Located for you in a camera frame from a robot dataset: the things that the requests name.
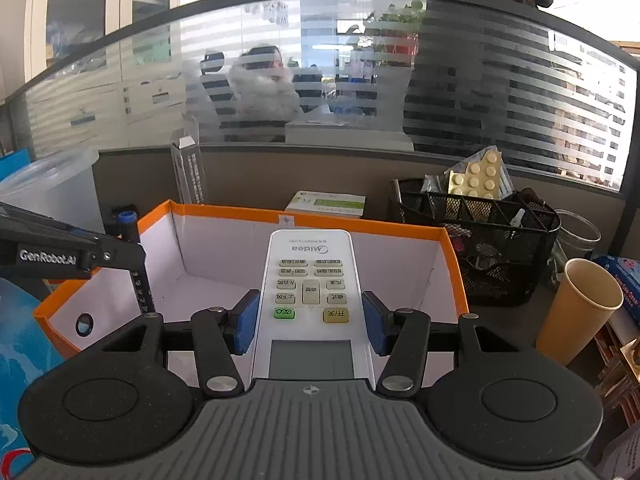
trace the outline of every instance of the midea logo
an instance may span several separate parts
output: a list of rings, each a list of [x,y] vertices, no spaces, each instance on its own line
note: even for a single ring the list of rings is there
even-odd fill
[[[62,265],[75,265],[76,257],[75,256],[58,256],[57,254],[48,254],[44,251],[39,253],[30,253],[26,250],[20,251],[20,259],[29,261],[29,262],[43,262],[47,264],[62,264]]]
[[[304,253],[319,253],[326,254],[329,252],[329,248],[326,245],[315,245],[315,246],[297,246],[292,247],[294,251],[303,251]]]

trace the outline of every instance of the blue marker cap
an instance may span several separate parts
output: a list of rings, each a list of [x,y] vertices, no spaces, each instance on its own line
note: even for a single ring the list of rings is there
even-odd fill
[[[118,222],[121,224],[134,224],[138,221],[138,215],[135,211],[123,211],[118,213]]]

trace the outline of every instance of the circular pad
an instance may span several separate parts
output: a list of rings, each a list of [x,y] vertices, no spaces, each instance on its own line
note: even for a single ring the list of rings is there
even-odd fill
[[[25,391],[18,420],[31,449],[75,464],[112,464],[171,442],[193,411],[176,375],[129,352],[84,352]]]
[[[479,352],[426,392],[445,441],[489,464],[540,467],[582,456],[602,422],[585,381],[533,351]]]
[[[103,422],[129,413],[138,402],[138,389],[118,379],[92,379],[73,386],[62,399],[75,418]]]
[[[535,399],[535,402],[522,402]],[[556,396],[544,384],[527,379],[504,379],[482,391],[482,403],[495,416],[514,422],[535,422],[556,408]]]

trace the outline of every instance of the orange-rimmed box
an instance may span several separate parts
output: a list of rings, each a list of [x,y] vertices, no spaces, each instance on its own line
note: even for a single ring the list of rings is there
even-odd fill
[[[231,308],[250,288],[260,289],[271,233],[283,228],[350,232],[362,290],[372,290],[391,310],[414,308],[441,322],[456,322],[468,312],[443,228],[171,201],[140,219],[138,227],[156,310],[165,321],[188,320],[210,306]],[[93,325],[85,336],[76,330],[81,314],[89,314]],[[129,273],[100,269],[90,280],[62,283],[33,315],[68,358],[139,314]],[[252,348],[234,356],[243,378],[251,358]],[[385,361],[374,356],[376,374]],[[424,384],[452,366],[452,355],[430,354]],[[197,385],[189,352],[171,352],[169,369]]]

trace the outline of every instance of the brown paper cup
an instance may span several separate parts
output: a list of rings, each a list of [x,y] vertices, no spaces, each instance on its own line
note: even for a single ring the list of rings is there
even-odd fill
[[[589,260],[569,260],[538,334],[536,350],[560,364],[569,364],[622,305],[622,300],[618,282],[605,269]]]

